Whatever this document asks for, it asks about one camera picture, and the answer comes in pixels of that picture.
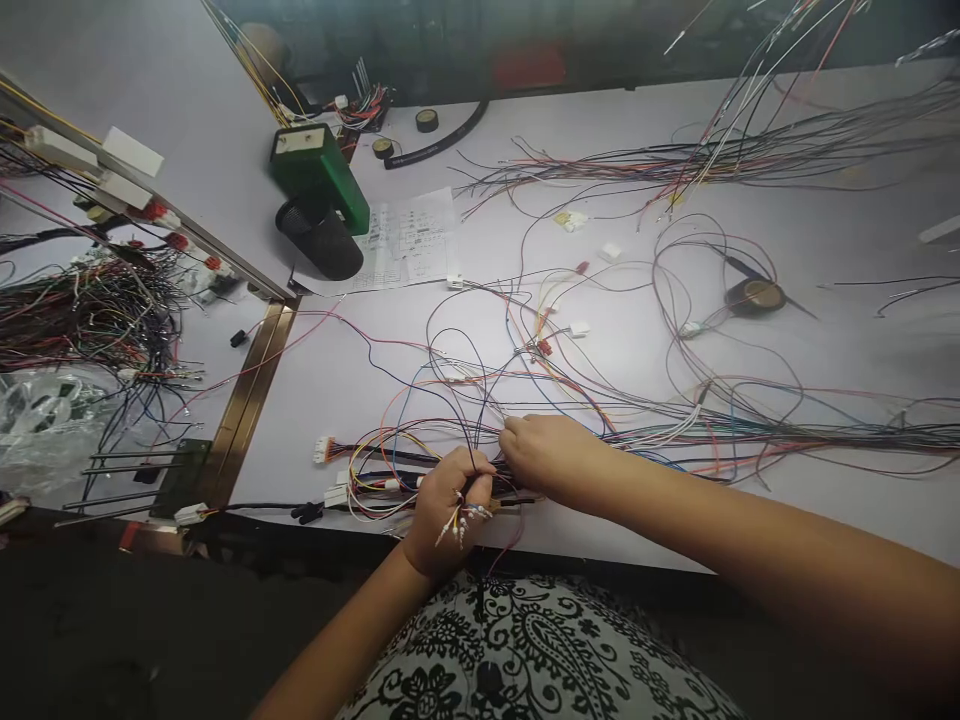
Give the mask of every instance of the paper document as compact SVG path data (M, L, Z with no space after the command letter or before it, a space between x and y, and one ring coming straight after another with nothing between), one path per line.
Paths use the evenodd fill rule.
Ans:
M349 280L327 280L297 263L293 279L322 296L446 280L459 272L456 214L450 188L370 208L370 232L355 238L363 267Z

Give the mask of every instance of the left hand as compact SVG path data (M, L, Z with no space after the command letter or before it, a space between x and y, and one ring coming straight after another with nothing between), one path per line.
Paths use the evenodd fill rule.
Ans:
M437 544L443 526L459 504L457 492L466 485L467 478L476 479L465 496L465 504L482 505L489 509L493 475L497 471L482 452L473 450L472 453L471 459L470 450L458 447L444 457L420 484L413 526L400 545L407 560L421 575L440 578L452 572L470 552L476 531L484 522L479 516L470 521L462 550L460 539L451 532L452 528L447 529L440 544Z

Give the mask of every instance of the hand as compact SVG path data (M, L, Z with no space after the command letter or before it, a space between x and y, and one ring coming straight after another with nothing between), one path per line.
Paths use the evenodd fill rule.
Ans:
M508 417L500 448L524 487L593 515L597 485L622 455L562 415Z
M433 472L427 475L420 484L417 493L417 511L413 517L413 527L400 543L403 552L411 565L421 574L429 578L439 578L453 571L463 562L467 553L473 547L476 533L484 519L480 516L470 521L467 532L463 537L463 548L460 547L460 538L447 528L443 539L437 543L437 538L443 531L444 525L453 516L454 510L460 505L457 493L467 483L467 478L475 477L465 502L471 505L490 507L490 493L493 490L493 476L497 470L487 460L487 456L479 450L471 451L465 447L458 447L447 455Z

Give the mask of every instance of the black and white pattern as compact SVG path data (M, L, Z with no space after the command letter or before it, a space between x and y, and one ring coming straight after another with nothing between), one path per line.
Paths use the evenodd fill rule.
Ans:
M397 635L342 720L745 717L642 612L586 582L461 573Z

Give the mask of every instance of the black hose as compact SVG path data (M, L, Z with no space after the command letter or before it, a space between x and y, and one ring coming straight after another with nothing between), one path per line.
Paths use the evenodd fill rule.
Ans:
M473 111L473 115L468 117L467 121L463 125L447 135L445 138L443 138L443 140L438 140L433 145L428 145L422 150L407 153L406 155L398 155L397 157L387 158L383 161L383 167L385 167L387 170L393 170L394 168L413 165L414 163L422 162L427 158L431 158L434 155L438 155L444 150L453 147L477 126L477 123L480 122L480 118L482 118L484 113L487 112L488 107L490 107L490 101L482 101L479 105L477 105L477 109Z

